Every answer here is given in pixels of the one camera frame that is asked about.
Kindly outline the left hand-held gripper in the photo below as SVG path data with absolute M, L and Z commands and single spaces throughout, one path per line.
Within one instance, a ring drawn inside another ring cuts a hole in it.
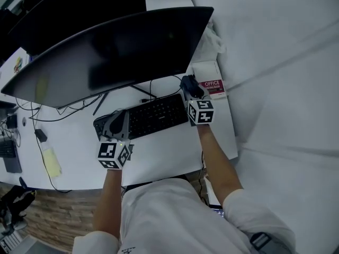
M 97 160 L 109 170 L 122 170 L 131 160 L 134 145 L 129 137 L 129 111 L 122 110 L 112 114 L 106 121 L 98 146 Z

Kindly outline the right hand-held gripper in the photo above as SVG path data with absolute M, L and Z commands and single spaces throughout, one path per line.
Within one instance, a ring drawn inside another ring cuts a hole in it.
M 182 89 L 186 100 L 186 112 L 191 126 L 211 124 L 215 118 L 213 100 L 209 99 L 209 92 L 202 85 L 194 88 L 194 98 L 190 99 L 190 93 Z

